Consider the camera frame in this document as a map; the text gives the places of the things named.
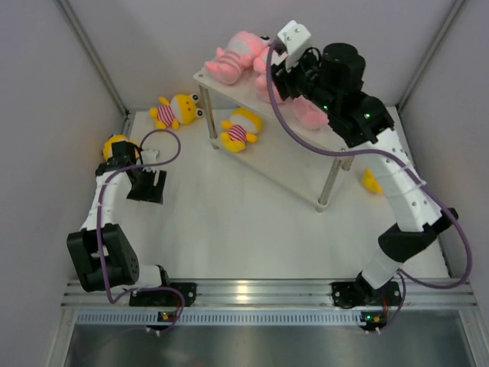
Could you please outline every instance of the striped shirt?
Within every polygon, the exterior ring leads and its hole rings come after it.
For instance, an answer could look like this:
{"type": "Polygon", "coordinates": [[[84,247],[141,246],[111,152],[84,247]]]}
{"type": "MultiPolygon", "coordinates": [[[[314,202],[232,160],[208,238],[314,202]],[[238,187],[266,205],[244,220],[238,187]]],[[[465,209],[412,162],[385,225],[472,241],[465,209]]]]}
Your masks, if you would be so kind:
{"type": "Polygon", "coordinates": [[[216,63],[222,63],[224,65],[228,65],[235,69],[238,73],[243,72],[243,67],[241,66],[240,56],[234,51],[226,51],[224,55],[218,57],[216,63]]]}
{"type": "Polygon", "coordinates": [[[171,110],[170,105],[162,105],[157,107],[158,120],[165,124],[165,126],[171,126],[172,121],[175,119],[175,115],[171,110]]]}
{"type": "Polygon", "coordinates": [[[229,137],[232,141],[243,141],[246,142],[246,130],[244,130],[240,125],[233,125],[228,130],[229,137]]]}

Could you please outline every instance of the plush toy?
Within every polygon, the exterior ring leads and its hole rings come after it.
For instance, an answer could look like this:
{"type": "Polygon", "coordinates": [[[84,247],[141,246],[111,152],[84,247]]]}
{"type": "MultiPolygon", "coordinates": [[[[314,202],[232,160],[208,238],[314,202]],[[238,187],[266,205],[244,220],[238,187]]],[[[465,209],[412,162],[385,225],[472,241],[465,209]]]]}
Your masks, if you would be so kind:
{"type": "Polygon", "coordinates": [[[199,96],[196,94],[177,94],[171,102],[160,97],[161,106],[150,109],[150,116],[154,120],[156,128],[171,126],[177,130],[180,124],[188,125],[198,117],[204,116],[204,111],[197,107],[199,96]]]}
{"type": "Polygon", "coordinates": [[[134,144],[134,149],[136,150],[136,158],[139,157],[139,152],[137,150],[137,144],[132,141],[132,140],[129,140],[127,137],[125,137],[124,135],[112,135],[108,141],[105,142],[104,144],[104,148],[102,150],[102,153],[104,155],[104,159],[105,161],[108,161],[108,159],[112,156],[112,144],[114,143],[118,143],[120,141],[129,141],[131,142],[132,144],[134,144]]]}
{"type": "Polygon", "coordinates": [[[217,49],[216,58],[205,62],[204,67],[219,82],[234,84],[269,43],[269,37],[258,37],[248,31],[238,32],[224,50],[217,49]]]}
{"type": "Polygon", "coordinates": [[[293,111],[300,124],[308,130],[319,130],[328,126],[328,115],[302,96],[293,100],[293,111]]]}
{"type": "Polygon", "coordinates": [[[365,169],[364,175],[361,178],[361,183],[367,190],[373,191],[374,193],[383,193],[382,187],[377,180],[375,180],[374,174],[372,174],[372,171],[368,168],[365,169]]]}
{"type": "Polygon", "coordinates": [[[247,109],[236,109],[229,120],[221,123],[225,132],[221,133],[221,143],[224,148],[238,153],[246,147],[246,142],[255,143],[261,130],[261,118],[247,109]]]}
{"type": "MultiPolygon", "coordinates": [[[[269,47],[263,49],[258,57],[253,61],[253,70],[260,73],[257,79],[254,81],[254,88],[257,92],[257,96],[260,99],[263,99],[265,102],[270,102],[270,97],[268,96],[267,89],[267,76],[265,75],[265,71],[267,69],[267,54],[269,47]]],[[[284,58],[287,54],[284,53],[282,56],[279,56],[275,51],[272,54],[272,64],[280,63],[279,60],[284,58]]],[[[274,86],[274,96],[275,100],[280,104],[284,101],[280,98],[280,94],[278,93],[277,88],[274,86]]]]}

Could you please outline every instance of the red striped shirt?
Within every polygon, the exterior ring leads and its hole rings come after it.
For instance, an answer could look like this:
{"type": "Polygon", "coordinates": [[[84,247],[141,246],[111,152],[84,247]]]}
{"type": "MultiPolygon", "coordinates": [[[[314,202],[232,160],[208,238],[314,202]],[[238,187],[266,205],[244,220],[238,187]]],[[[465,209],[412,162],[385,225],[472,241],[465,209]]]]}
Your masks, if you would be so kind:
{"type": "Polygon", "coordinates": [[[232,141],[243,141],[246,142],[246,130],[244,130],[240,125],[233,125],[229,130],[229,137],[232,141]]]}
{"type": "Polygon", "coordinates": [[[162,105],[157,108],[158,110],[158,120],[160,120],[162,123],[165,124],[165,126],[169,127],[171,126],[171,123],[173,119],[175,118],[175,115],[173,114],[173,111],[171,110],[170,105],[162,105]]]}

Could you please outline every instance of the white shelf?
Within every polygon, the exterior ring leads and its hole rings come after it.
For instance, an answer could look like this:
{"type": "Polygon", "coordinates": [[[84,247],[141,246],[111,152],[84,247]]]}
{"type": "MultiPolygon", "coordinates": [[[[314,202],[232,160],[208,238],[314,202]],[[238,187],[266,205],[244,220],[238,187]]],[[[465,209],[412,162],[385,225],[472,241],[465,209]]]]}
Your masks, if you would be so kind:
{"type": "Polygon", "coordinates": [[[312,205],[320,206],[318,198],[333,160],[301,147],[281,126],[270,122],[264,122],[256,143],[247,143],[243,151],[231,153],[222,146],[219,134],[223,131],[221,121],[233,111],[214,110],[218,137],[210,139],[212,144],[312,205]]]}
{"type": "MultiPolygon", "coordinates": [[[[254,81],[259,74],[252,69],[245,70],[241,79],[232,86],[226,86],[219,81],[212,78],[206,71],[206,69],[200,70],[193,76],[193,79],[200,85],[220,96],[230,99],[239,106],[245,107],[250,111],[256,113],[264,120],[274,122],[279,125],[274,111],[271,108],[270,103],[262,101],[256,95],[254,90],[254,81]]],[[[339,151],[340,148],[346,148],[345,143],[337,134],[335,134],[330,128],[325,128],[320,132],[311,132],[303,128],[296,116],[293,113],[292,102],[288,101],[283,105],[280,105],[280,111],[283,117],[289,123],[290,127],[301,138],[308,141],[317,147],[329,149],[333,151],[339,151]]]]}

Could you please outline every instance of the metal table leg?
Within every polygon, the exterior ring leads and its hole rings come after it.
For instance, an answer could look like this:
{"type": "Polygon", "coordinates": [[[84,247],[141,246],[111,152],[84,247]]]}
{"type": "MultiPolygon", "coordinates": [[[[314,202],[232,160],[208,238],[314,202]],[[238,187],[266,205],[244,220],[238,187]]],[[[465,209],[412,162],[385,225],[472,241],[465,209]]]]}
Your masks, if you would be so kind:
{"type": "Polygon", "coordinates": [[[328,203],[329,195],[331,194],[331,190],[335,185],[336,177],[338,176],[339,170],[342,167],[342,159],[335,158],[333,161],[333,165],[331,166],[331,170],[329,171],[328,178],[326,179],[326,183],[322,189],[321,195],[319,196],[319,206],[317,206],[318,212],[322,212],[324,210],[324,206],[328,203]]]}
{"type": "Polygon", "coordinates": [[[215,130],[214,115],[212,114],[211,99],[209,91],[203,86],[199,86],[200,95],[204,103],[204,113],[206,114],[207,128],[209,129],[209,137],[211,139],[217,138],[217,131],[215,130]]]}
{"type": "Polygon", "coordinates": [[[347,157],[343,160],[342,170],[349,171],[351,168],[351,164],[353,163],[353,158],[355,157],[347,157]]]}

